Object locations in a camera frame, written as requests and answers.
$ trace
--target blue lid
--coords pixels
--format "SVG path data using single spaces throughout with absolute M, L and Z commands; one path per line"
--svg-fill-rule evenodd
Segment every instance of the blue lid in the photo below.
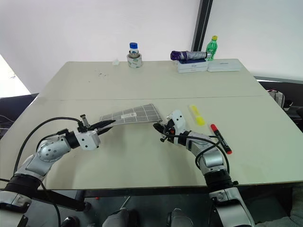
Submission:
M 131 49 L 138 49 L 138 44 L 137 43 L 129 43 L 129 47 Z

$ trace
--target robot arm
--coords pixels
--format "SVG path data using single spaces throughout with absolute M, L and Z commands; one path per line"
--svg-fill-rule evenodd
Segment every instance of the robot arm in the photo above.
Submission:
M 212 144 L 205 140 L 210 137 L 185 130 L 185 119 L 180 110 L 168 116 L 168 123 L 155 123 L 154 128 L 162 134 L 161 141 L 166 139 L 174 144 L 186 147 L 196 157 L 210 148 Z M 254 227 L 254 220 L 248 211 L 238 188 L 234 186 L 220 151 L 213 146 L 203 153 L 198 160 L 200 170 L 205 178 L 218 215 L 224 227 Z
M 58 132 L 59 136 L 43 140 L 38 145 L 36 153 L 29 156 L 14 173 L 5 189 L 0 192 L 1 226 L 25 226 L 27 218 L 23 213 L 27 211 L 32 197 L 52 165 L 73 148 L 81 147 L 83 150 L 98 148 L 100 145 L 98 135 L 110 129 L 102 128 L 114 122 L 102 121 L 89 125 L 85 115 L 82 115 L 81 118 L 84 123 L 83 127 L 78 127 L 74 131 L 64 129 Z

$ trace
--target yellow highlighter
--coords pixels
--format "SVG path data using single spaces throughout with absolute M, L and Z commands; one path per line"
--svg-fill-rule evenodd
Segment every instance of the yellow highlighter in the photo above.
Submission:
M 198 108 L 195 105 L 190 105 L 189 109 L 190 109 L 197 125 L 205 125 L 205 121 L 204 121 L 203 117 L 200 115 Z

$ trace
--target table surface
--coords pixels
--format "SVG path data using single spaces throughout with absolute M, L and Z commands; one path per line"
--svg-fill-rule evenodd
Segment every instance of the table surface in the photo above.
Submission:
M 66 63 L 0 141 L 0 177 L 11 177 L 24 138 L 40 122 L 85 113 L 94 123 L 101 115 L 148 103 L 163 118 L 180 109 L 188 129 L 211 135 L 208 125 L 195 124 L 188 106 L 196 105 L 232 148 L 231 177 L 242 185 L 303 180 L 303 134 L 244 67 L 239 72 L 179 74 L 171 61 L 145 62 L 139 69 L 126 62 Z M 29 140 L 20 163 L 43 136 L 75 127 L 63 120 L 43 126 Z M 98 149 L 77 148 L 57 161 L 46 187 L 205 186 L 195 157 L 182 146 L 160 142 L 151 123 L 115 126 L 100 138 Z

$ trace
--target tape roll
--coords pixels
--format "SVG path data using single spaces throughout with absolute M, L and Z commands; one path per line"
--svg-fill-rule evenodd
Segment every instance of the tape roll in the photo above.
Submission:
M 142 66 L 142 55 L 139 54 L 137 58 L 131 58 L 129 54 L 127 55 L 128 66 L 131 68 L 139 68 Z

